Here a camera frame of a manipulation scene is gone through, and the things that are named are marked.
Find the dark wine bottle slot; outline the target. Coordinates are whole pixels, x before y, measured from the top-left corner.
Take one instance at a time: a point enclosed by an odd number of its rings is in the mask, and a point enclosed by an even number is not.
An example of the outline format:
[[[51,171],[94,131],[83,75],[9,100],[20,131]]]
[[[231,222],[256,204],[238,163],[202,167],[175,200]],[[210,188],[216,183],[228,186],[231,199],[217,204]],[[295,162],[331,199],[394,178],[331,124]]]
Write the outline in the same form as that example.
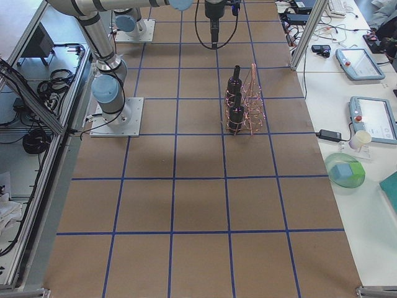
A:
[[[241,93],[236,93],[229,109],[229,131],[237,134],[241,130],[244,118],[244,107],[241,105]]]
[[[231,98],[235,96],[237,93],[239,93],[241,90],[242,81],[239,78],[239,74],[240,74],[240,66],[236,65],[234,67],[233,75],[232,77],[229,78],[226,87],[226,98],[231,101],[233,101],[233,99]]]

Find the white paper cup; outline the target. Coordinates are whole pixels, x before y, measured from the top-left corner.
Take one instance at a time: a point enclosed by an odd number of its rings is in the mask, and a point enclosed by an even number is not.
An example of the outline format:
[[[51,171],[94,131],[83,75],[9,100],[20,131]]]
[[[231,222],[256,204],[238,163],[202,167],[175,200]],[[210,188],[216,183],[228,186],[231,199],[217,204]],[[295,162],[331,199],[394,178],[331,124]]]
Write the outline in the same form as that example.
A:
[[[359,130],[350,139],[349,146],[353,150],[360,150],[363,146],[368,145],[371,141],[372,136],[368,132]]]

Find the green glass bowl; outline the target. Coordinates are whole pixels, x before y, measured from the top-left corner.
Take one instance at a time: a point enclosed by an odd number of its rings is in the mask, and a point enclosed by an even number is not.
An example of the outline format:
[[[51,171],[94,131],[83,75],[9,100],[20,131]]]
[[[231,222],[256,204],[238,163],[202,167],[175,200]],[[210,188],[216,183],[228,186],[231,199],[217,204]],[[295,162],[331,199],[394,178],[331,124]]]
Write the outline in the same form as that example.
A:
[[[324,161],[332,182],[344,188],[357,188],[364,183],[365,170],[361,162],[345,153],[330,154]]]

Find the black box under table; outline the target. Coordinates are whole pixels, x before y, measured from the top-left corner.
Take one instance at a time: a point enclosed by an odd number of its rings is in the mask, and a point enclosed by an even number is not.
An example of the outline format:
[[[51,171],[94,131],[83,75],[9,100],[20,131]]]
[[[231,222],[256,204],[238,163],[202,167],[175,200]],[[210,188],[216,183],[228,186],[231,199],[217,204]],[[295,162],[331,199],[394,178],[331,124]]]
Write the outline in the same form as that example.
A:
[[[51,54],[54,54],[54,46],[55,44],[47,30],[44,28],[43,24],[39,22],[25,47],[25,50],[18,60],[17,66],[21,66],[26,58],[39,58],[44,66],[48,66],[46,59]]]

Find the lower blue teach pendant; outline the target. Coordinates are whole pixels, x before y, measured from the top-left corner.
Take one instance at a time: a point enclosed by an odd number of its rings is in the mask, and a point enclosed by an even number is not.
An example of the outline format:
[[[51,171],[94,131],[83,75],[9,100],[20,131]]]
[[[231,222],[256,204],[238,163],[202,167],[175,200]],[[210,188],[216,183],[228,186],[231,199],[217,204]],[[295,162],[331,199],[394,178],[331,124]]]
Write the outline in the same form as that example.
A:
[[[396,120],[387,99],[352,96],[349,101],[354,132],[368,132],[373,142],[396,145]]]

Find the black power adapter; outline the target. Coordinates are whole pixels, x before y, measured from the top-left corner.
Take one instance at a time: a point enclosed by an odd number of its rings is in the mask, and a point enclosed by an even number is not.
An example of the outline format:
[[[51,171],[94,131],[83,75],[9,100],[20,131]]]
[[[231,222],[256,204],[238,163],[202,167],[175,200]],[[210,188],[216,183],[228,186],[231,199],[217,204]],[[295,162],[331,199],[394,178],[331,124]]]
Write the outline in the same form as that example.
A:
[[[325,129],[321,129],[316,132],[316,136],[319,139],[328,140],[331,142],[340,142],[342,140],[341,133]]]

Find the dark wine bottle far slot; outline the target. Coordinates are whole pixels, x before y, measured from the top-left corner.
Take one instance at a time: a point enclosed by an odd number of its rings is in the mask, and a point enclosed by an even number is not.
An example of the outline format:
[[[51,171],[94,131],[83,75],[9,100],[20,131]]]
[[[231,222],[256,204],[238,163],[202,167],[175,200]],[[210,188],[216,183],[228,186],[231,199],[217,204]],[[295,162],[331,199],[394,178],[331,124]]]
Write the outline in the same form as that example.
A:
[[[239,93],[241,90],[242,81],[239,78],[239,74],[240,74],[240,66],[236,65],[234,67],[233,75],[232,77],[229,78],[226,87],[226,98],[231,101],[233,101],[233,99],[231,98],[235,96],[237,93]]]

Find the blue teach pendant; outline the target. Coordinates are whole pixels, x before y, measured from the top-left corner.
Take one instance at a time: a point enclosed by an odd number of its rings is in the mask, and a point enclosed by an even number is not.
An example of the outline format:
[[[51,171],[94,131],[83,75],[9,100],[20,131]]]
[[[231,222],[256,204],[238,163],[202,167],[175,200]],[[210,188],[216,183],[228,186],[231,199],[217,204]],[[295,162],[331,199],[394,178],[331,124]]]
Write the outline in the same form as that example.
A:
[[[352,96],[349,101],[354,132],[368,132],[373,142],[396,145],[396,120],[387,99]]]
[[[377,62],[364,48],[337,49],[335,56],[347,77],[353,81],[385,78]]]

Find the teal folder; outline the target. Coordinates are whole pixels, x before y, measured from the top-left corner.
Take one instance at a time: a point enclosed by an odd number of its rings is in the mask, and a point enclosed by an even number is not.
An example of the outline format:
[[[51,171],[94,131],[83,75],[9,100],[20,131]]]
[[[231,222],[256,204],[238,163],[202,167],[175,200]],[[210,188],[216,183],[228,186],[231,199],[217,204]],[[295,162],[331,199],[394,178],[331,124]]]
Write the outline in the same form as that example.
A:
[[[392,209],[397,211],[397,172],[394,172],[384,180],[382,180],[379,185],[382,191],[386,194],[388,201]]]

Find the upper blue teach pendant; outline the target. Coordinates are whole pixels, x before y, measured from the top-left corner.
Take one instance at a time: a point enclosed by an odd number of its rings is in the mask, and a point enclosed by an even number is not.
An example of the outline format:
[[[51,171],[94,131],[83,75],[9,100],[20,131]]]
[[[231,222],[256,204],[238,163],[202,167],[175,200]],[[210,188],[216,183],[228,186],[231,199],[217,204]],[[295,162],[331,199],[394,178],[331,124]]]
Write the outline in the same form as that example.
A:
[[[385,78],[377,62],[364,48],[337,49],[335,56],[347,77],[353,81]]]

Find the aluminium frame post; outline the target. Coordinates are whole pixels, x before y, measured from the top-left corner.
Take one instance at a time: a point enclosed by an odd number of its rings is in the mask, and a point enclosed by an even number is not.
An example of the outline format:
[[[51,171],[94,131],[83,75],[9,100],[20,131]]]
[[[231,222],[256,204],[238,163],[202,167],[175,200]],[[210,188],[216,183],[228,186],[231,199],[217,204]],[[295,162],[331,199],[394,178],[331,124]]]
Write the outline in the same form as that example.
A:
[[[298,65],[300,64],[301,59],[306,53],[306,49],[311,40],[311,37],[314,33],[314,30],[318,23],[320,22],[321,16],[328,4],[327,0],[318,0],[316,1],[314,8],[308,18],[308,22],[306,23],[305,29],[301,35],[300,41],[292,55],[292,60],[290,62],[290,69],[296,71]]]

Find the dark wine bottle near slot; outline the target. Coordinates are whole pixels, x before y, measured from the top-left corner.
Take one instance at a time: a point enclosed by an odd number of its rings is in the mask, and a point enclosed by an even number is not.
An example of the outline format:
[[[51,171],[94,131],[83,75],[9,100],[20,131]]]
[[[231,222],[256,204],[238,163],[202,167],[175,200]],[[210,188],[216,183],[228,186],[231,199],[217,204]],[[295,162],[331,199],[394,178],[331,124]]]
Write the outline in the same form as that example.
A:
[[[241,105],[241,93],[236,93],[229,109],[229,131],[237,134],[241,130],[244,118],[244,107]]]

